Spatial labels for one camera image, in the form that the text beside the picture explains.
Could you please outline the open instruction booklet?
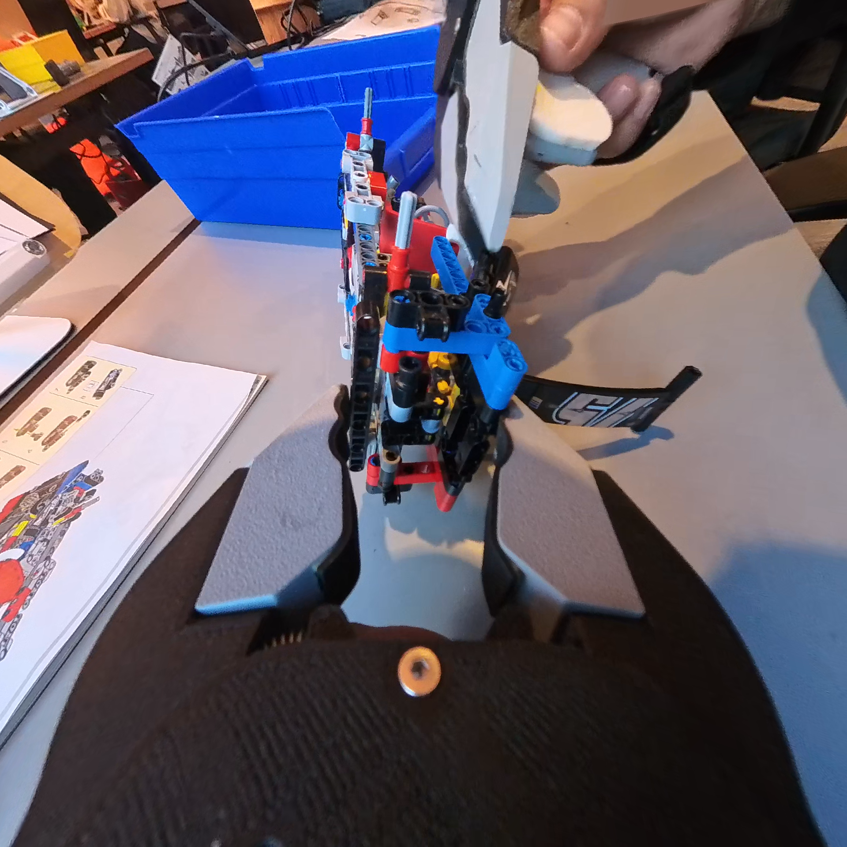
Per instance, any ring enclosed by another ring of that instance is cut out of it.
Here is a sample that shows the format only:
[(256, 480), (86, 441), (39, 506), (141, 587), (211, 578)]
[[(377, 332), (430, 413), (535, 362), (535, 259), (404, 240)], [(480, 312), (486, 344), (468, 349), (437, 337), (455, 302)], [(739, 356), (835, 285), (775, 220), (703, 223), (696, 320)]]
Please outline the open instruction booklet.
[(2, 743), (265, 382), (92, 342), (2, 428)]

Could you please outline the clipboard with printed sheet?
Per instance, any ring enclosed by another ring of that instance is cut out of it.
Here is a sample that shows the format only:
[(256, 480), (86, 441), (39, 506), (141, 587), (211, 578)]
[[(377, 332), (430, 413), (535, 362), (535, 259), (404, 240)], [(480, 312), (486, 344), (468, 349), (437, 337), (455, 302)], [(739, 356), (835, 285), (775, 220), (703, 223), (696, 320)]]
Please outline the clipboard with printed sheet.
[[(2, 314), (14, 311), (61, 270), (79, 250), (82, 228), (64, 200), (34, 177), (1, 158)], [(21, 242), (34, 240), (44, 254), (16, 270)]]

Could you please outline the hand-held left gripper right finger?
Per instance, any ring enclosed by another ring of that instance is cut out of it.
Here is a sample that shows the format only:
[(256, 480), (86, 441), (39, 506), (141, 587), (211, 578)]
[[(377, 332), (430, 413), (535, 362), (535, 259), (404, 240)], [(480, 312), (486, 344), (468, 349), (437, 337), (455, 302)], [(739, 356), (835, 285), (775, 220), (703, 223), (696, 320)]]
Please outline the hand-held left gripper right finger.
[(508, 410), (495, 445), (484, 522), (482, 586), (495, 617), (645, 608), (588, 463), (530, 410)]

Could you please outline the black curved toy panel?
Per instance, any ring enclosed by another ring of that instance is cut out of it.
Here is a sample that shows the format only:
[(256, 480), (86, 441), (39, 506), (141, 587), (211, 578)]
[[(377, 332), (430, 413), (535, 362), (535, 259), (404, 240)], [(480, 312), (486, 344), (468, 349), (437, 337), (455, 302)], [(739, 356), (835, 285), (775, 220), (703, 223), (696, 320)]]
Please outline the black curved toy panel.
[(648, 429), (702, 376), (684, 367), (667, 386), (624, 389), (583, 386), (526, 375), (515, 397), (548, 424), (573, 427)]

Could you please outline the yellow storage bin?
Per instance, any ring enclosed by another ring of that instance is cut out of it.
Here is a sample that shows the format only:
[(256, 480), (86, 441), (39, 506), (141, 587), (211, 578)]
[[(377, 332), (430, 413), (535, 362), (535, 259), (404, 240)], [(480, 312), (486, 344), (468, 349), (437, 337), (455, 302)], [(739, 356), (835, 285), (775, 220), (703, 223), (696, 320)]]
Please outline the yellow storage bin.
[(2, 66), (38, 93), (58, 90), (57, 83), (45, 67), (49, 60), (57, 64), (73, 61), (80, 66), (86, 63), (67, 30), (23, 41), (18, 46), (1, 51)]

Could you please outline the white flat stand base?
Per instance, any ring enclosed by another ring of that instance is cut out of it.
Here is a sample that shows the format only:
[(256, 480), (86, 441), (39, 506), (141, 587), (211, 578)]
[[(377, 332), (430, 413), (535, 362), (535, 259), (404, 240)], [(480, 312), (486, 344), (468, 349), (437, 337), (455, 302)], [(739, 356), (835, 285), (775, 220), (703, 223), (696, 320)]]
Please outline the white flat stand base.
[(68, 319), (7, 315), (1, 320), (1, 397), (16, 391), (73, 332)]

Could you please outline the toy brick car chassis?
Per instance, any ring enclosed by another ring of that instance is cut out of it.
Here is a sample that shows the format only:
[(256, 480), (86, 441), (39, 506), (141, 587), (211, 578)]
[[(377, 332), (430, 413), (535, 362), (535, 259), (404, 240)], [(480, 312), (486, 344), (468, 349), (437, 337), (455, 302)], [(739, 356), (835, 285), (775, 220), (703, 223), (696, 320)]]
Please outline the toy brick car chassis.
[(339, 300), (351, 361), (347, 463), (386, 504), (433, 485), (450, 512), (484, 459), (528, 365), (491, 299), (469, 290), (446, 210), (398, 192), (374, 137), (374, 90), (341, 158)]

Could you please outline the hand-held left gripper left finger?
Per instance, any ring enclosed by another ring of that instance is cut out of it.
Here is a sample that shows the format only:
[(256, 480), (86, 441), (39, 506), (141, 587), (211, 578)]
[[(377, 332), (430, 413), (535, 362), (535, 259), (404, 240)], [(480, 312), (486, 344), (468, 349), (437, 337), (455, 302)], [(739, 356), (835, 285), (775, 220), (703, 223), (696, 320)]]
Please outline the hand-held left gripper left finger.
[(198, 612), (341, 605), (360, 574), (346, 467), (348, 390), (333, 386), (253, 460)]

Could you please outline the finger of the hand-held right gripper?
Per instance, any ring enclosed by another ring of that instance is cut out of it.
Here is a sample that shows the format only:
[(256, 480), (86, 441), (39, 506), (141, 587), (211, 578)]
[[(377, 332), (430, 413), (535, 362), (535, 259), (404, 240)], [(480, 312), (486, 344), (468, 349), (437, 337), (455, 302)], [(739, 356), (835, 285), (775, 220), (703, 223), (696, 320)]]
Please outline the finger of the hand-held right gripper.
[(506, 236), (517, 190), (539, 63), (501, 41), (499, 1), (482, 1), (470, 27), (464, 90), (469, 102), (463, 184), (488, 251)]
[(450, 222), (463, 239), (471, 260), (485, 257), (480, 226), (471, 209), (464, 177), (468, 164), (468, 102), (463, 91), (440, 95), (437, 104), (437, 181)]

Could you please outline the cluttered background worktable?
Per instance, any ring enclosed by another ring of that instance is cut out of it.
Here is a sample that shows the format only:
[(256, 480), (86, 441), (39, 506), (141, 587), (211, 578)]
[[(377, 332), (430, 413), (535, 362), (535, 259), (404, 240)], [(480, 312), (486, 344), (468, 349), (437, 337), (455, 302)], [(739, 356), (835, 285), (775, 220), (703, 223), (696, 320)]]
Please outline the cluttered background worktable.
[(79, 74), (73, 76), (67, 86), (39, 94), (26, 101), (13, 103), (11, 111), (2, 113), (1, 135), (14, 133), (28, 124), (36, 123), (39, 118), (58, 112), (61, 107), (70, 102), (120, 79), (153, 60), (151, 51), (143, 48), (84, 63)]

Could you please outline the blue storage bin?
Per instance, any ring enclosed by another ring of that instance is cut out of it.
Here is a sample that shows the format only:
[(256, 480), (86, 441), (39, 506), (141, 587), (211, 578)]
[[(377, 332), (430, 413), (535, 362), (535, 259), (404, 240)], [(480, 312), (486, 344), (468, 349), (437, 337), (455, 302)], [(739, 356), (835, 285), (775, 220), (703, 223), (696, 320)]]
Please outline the blue storage bin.
[(240, 60), (117, 127), (199, 220), (335, 229), (367, 87), (386, 171), (400, 190), (428, 181), (438, 41), (431, 26)]

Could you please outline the person's right hand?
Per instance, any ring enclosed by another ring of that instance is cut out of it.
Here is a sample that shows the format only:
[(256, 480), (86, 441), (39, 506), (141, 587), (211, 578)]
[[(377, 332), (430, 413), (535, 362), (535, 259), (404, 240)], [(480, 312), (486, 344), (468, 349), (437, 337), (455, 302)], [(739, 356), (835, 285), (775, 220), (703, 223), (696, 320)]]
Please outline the person's right hand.
[(689, 66), (702, 69), (735, 37), (762, 30), (783, 17), (788, 1), (718, 1), (613, 26), (605, 1), (541, 1), (540, 64), (572, 73), (597, 48), (650, 66), (656, 75), (639, 81), (620, 74), (598, 98), (612, 118), (599, 159), (625, 154), (636, 143), (662, 94), (662, 78)]

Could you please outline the white line-drawing sheet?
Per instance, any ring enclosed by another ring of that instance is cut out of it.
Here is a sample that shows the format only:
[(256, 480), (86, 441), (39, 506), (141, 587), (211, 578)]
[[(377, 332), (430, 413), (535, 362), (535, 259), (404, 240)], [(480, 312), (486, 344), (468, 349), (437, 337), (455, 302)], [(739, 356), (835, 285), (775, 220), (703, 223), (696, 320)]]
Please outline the white line-drawing sheet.
[(381, 1), (330, 32), (329, 41), (354, 41), (438, 26), (446, 1)]

